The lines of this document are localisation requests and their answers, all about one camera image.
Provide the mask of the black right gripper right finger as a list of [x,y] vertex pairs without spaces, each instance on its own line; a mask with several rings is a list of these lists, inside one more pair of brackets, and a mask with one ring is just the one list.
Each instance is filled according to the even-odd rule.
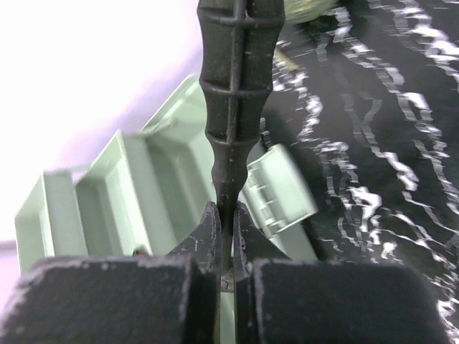
[[238,343],[447,343],[425,278],[400,264],[287,258],[234,214]]

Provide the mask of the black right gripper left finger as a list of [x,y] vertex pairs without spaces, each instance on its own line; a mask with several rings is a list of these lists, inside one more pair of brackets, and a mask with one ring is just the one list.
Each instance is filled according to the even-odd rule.
[[46,258],[23,272],[1,316],[3,343],[218,343],[220,220],[204,207],[200,267],[165,256]]

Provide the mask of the red black utility tool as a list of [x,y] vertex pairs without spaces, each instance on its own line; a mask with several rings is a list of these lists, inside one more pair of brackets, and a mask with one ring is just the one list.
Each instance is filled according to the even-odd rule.
[[149,253],[148,253],[148,250],[143,246],[139,246],[139,247],[136,247],[134,250],[133,250],[133,253],[132,253],[132,256],[133,257],[136,257],[136,256],[139,256],[139,257],[148,257],[149,256]]

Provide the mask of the translucent green tool box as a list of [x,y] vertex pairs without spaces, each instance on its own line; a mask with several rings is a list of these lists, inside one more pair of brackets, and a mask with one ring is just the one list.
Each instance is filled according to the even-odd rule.
[[[15,218],[21,273],[46,258],[149,256],[183,247],[200,267],[211,248],[196,234],[215,200],[213,154],[204,136],[206,105],[197,78],[186,78],[133,134],[116,133],[79,181],[72,171],[39,177]],[[254,226],[292,260],[316,259],[303,231],[317,208],[287,149],[256,143],[240,193]],[[235,269],[220,274],[219,342],[235,336]]]

